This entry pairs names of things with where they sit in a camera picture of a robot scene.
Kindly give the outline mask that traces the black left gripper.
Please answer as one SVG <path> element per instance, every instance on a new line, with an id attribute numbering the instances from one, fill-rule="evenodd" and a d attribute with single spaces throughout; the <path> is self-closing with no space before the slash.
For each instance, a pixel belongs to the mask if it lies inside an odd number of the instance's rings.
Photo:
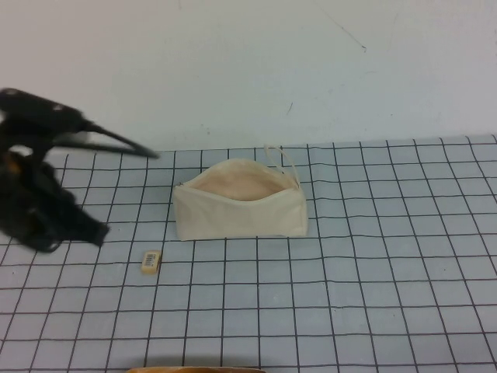
<path id="1" fill-rule="evenodd" d="M 35 153 L 1 147 L 1 233 L 40 253 L 76 240 L 101 247 L 109 226 L 64 190 L 55 168 Z"/>

